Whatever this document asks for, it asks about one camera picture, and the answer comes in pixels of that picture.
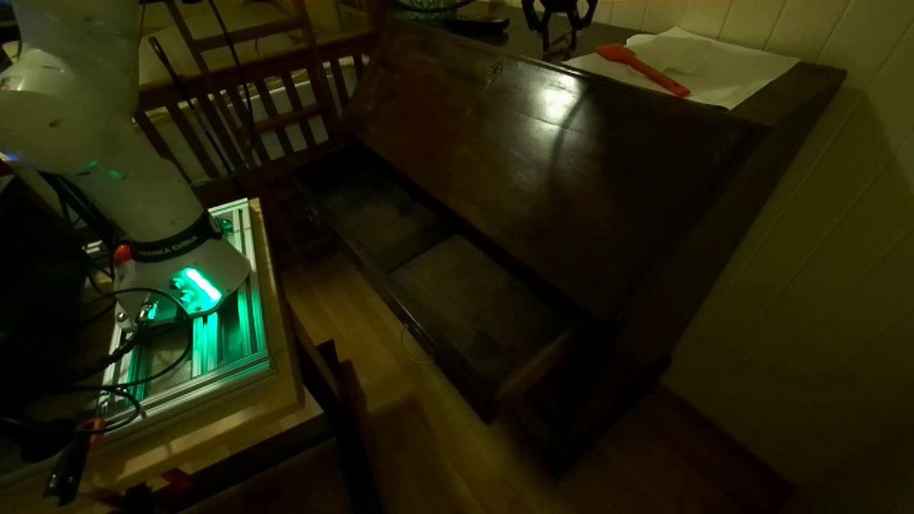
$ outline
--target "open drawer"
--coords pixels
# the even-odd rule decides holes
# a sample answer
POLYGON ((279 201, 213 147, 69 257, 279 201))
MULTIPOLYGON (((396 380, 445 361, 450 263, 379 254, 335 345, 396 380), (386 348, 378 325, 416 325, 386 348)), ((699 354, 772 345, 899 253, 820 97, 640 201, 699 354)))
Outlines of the open drawer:
POLYGON ((305 190, 379 298, 482 420, 553 370, 572 317, 458 234, 382 163, 348 161, 305 178, 305 190))

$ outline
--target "white paper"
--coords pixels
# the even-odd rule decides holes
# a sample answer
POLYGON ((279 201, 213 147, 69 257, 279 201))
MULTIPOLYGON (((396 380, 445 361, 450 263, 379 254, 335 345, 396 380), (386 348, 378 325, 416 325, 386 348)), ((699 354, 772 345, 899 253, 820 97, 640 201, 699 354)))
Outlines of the white paper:
MULTIPOLYGON (((663 36, 633 36, 625 46, 650 68, 679 81, 690 91, 685 100, 726 110, 740 106, 800 64, 797 58, 743 48, 712 38, 696 38, 682 30, 669 30, 663 36)), ((599 54, 582 54, 565 61, 565 66, 628 87, 665 91, 656 83, 646 81, 640 73, 622 64, 610 64, 599 54)))

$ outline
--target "green light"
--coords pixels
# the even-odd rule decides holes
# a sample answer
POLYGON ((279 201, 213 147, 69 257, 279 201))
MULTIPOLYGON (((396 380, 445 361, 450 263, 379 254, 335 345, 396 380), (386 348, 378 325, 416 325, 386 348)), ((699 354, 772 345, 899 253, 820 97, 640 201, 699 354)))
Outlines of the green light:
POLYGON ((191 373, 203 377, 221 365, 221 314, 196 317, 193 321, 193 354, 191 373))
POLYGON ((179 307, 193 317, 221 307, 222 294, 196 268, 183 268, 171 278, 179 307))

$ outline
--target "wooden cabinet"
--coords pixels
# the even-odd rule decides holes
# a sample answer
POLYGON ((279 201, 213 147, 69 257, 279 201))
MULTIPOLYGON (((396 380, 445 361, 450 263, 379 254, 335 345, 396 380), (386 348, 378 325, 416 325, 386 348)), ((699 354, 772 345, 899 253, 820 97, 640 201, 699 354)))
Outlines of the wooden cabinet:
POLYGON ((392 27, 305 183, 468 404, 565 465, 663 374, 839 81, 800 64, 726 113, 392 27))

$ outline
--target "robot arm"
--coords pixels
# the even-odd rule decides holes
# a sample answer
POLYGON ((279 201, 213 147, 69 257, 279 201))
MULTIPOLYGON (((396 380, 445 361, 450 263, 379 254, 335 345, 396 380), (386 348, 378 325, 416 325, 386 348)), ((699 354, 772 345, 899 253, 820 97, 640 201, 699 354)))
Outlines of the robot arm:
POLYGON ((0 158, 71 183, 119 233, 115 291, 131 321, 148 291, 205 314, 248 263, 131 126, 141 8, 133 0, 15 0, 25 53, 0 74, 0 158))

